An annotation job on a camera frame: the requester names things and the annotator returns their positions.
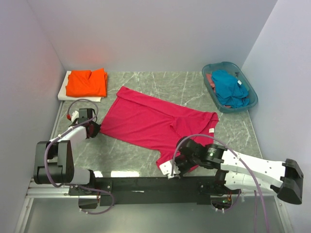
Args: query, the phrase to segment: folded clothing stack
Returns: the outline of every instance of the folded clothing stack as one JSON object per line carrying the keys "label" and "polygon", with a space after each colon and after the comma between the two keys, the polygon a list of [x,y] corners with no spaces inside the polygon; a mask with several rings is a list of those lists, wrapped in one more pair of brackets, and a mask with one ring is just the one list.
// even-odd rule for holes
{"label": "folded clothing stack", "polygon": [[73,70],[68,76],[66,96],[106,97],[107,77],[103,68],[95,71]]}
{"label": "folded clothing stack", "polygon": [[225,70],[206,74],[220,104],[231,108],[240,108],[249,104],[248,91],[240,80]]}

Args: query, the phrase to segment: blue cloth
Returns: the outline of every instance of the blue cloth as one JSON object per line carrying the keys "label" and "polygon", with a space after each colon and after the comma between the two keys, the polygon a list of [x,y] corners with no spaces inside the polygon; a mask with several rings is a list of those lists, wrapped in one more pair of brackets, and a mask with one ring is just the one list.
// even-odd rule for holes
{"label": "blue cloth", "polygon": [[215,83],[216,97],[222,105],[230,105],[232,108],[240,108],[249,104],[248,91],[243,84],[225,70],[212,72],[212,80]]}

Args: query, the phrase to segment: gray wall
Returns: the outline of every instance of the gray wall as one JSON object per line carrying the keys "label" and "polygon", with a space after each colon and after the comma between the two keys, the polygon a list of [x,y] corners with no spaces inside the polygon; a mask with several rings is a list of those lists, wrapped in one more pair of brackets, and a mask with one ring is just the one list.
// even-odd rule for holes
{"label": "gray wall", "polygon": [[303,204],[287,206],[297,233],[311,227],[310,9],[279,0],[242,68],[259,98],[250,114],[264,157],[293,158],[304,171]]}
{"label": "gray wall", "polygon": [[51,134],[64,69],[26,1],[0,1],[0,31],[0,226],[10,233],[33,173],[35,145]]}
{"label": "gray wall", "polygon": [[242,66],[276,0],[28,0],[65,69]]}

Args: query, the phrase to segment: orange folded cloth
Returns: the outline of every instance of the orange folded cloth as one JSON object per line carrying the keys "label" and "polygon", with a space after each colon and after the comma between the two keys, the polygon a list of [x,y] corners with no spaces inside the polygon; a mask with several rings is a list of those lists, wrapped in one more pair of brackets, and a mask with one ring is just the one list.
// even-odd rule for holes
{"label": "orange folded cloth", "polygon": [[73,70],[68,76],[66,95],[71,97],[106,97],[107,73],[103,68],[90,70]]}

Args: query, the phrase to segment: table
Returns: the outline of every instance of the table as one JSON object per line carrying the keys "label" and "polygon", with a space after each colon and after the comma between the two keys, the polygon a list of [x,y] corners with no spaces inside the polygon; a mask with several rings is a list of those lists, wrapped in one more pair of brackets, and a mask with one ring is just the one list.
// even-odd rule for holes
{"label": "table", "polygon": [[[215,128],[215,137],[243,154],[262,158],[252,122],[247,111],[223,114],[218,111],[209,95],[200,72],[109,72],[108,94],[98,103],[98,123],[101,123],[110,106],[116,99],[121,86],[126,86],[141,93],[180,104],[192,109],[217,112],[219,122]],[[66,118],[68,106],[72,101],[61,105],[54,136],[64,132],[70,125]],[[91,107],[91,103],[78,102],[72,111]],[[73,150],[75,167],[92,169],[96,176],[163,176],[156,167],[159,158],[157,150],[131,145],[126,142],[98,134],[87,139]],[[214,175],[215,170],[199,167],[190,176]]]}

